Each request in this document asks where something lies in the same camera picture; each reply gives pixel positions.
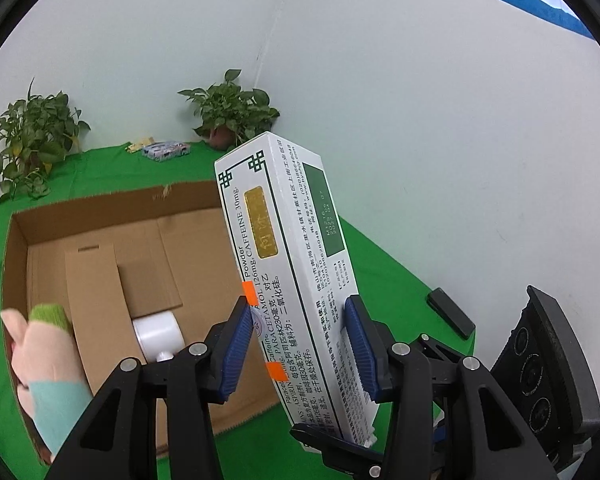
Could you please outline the white handheld lint remover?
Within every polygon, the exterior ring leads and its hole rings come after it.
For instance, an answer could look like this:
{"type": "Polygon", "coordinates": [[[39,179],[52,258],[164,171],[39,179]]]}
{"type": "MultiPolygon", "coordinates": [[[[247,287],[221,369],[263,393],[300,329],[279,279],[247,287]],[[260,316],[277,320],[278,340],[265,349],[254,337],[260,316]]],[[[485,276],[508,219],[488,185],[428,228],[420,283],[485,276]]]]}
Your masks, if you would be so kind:
{"type": "Polygon", "coordinates": [[[185,340],[171,311],[142,316],[132,321],[136,340],[148,363],[173,359],[185,347],[185,340]]]}

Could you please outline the white green medicine box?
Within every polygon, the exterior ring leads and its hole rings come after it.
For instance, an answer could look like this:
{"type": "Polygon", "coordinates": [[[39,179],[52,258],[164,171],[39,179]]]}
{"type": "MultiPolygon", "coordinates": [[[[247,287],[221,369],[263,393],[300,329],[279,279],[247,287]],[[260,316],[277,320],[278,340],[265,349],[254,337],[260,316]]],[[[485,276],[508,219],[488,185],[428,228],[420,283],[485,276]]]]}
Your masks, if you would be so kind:
{"type": "Polygon", "coordinates": [[[378,406],[344,326],[358,293],[321,157],[265,132],[214,164],[266,370],[292,424],[371,446],[378,406]]]}

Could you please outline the black rectangular remote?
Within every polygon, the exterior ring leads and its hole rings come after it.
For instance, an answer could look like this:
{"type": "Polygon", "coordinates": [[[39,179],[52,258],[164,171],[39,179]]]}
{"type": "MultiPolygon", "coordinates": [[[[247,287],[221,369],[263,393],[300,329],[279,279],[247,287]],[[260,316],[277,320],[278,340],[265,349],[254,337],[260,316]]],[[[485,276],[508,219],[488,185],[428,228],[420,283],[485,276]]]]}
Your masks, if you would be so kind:
{"type": "Polygon", "coordinates": [[[432,290],[426,297],[428,306],[451,326],[464,340],[474,333],[476,326],[460,306],[441,288],[432,290]]]}

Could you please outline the pastel plush toy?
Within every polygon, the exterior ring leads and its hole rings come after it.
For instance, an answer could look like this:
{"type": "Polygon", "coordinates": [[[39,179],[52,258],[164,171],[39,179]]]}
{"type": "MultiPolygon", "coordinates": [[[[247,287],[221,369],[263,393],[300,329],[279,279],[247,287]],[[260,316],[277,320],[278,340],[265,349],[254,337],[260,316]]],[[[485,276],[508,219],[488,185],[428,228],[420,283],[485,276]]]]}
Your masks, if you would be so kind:
{"type": "Polygon", "coordinates": [[[38,304],[28,315],[4,309],[1,320],[12,338],[10,364],[20,408],[56,456],[93,399],[65,309],[38,304]]]}

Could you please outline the brown cardboard box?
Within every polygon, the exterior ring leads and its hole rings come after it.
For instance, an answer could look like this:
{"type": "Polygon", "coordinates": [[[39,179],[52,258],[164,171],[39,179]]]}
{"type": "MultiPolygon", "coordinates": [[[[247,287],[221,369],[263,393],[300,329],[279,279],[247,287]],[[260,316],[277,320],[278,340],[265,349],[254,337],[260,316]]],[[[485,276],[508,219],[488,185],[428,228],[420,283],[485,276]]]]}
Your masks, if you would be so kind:
{"type": "Polygon", "coordinates": [[[185,342],[224,321],[242,294],[213,181],[65,200],[9,220],[2,307],[65,309],[97,390],[114,364],[143,359],[133,322],[171,312],[185,342]]]}

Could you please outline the small colourful packet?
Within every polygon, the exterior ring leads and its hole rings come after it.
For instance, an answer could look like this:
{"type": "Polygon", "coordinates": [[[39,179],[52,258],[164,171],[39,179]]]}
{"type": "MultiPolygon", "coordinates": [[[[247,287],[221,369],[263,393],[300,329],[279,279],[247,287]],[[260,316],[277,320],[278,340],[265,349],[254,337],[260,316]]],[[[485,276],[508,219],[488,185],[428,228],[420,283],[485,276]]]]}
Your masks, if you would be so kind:
{"type": "Polygon", "coordinates": [[[190,145],[185,142],[166,141],[149,144],[143,147],[142,154],[155,162],[178,158],[190,153],[190,145]]]}

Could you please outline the left potted green plant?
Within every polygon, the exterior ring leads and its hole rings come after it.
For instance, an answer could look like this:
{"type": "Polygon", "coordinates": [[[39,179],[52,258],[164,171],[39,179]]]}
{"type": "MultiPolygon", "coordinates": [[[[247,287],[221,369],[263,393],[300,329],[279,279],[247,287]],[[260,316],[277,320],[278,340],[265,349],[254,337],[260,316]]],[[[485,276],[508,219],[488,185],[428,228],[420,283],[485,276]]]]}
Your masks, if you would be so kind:
{"type": "Polygon", "coordinates": [[[48,178],[67,157],[81,151],[91,126],[66,92],[47,96],[32,88],[0,115],[0,190],[14,198],[41,198],[50,192],[48,178]]]}

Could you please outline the potted green plant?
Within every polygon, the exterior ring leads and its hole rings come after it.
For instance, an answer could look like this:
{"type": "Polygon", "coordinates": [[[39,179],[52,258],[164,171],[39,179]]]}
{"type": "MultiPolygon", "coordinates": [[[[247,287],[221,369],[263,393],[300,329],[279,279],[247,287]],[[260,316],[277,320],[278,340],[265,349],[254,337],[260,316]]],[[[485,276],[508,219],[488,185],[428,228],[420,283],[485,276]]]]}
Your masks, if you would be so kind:
{"type": "Polygon", "coordinates": [[[241,74],[239,68],[230,68],[218,84],[178,92],[200,118],[200,125],[194,128],[196,135],[217,151],[237,148],[270,131],[280,116],[264,90],[242,88],[241,74]]]}
{"type": "Polygon", "coordinates": [[[0,190],[14,198],[41,198],[50,192],[48,178],[67,157],[81,151],[91,126],[66,92],[47,96],[32,88],[0,115],[0,190]]]}

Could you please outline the right potted green plant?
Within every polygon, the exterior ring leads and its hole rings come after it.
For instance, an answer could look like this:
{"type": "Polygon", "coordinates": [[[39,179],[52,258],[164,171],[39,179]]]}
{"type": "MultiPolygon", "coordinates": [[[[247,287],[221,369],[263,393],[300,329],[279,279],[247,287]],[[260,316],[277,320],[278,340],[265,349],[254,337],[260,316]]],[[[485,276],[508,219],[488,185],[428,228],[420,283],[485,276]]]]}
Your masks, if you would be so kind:
{"type": "Polygon", "coordinates": [[[242,88],[241,74],[239,68],[230,68],[218,84],[178,92],[200,118],[200,125],[194,128],[196,135],[217,151],[237,148],[270,131],[280,116],[264,90],[242,88]]]}

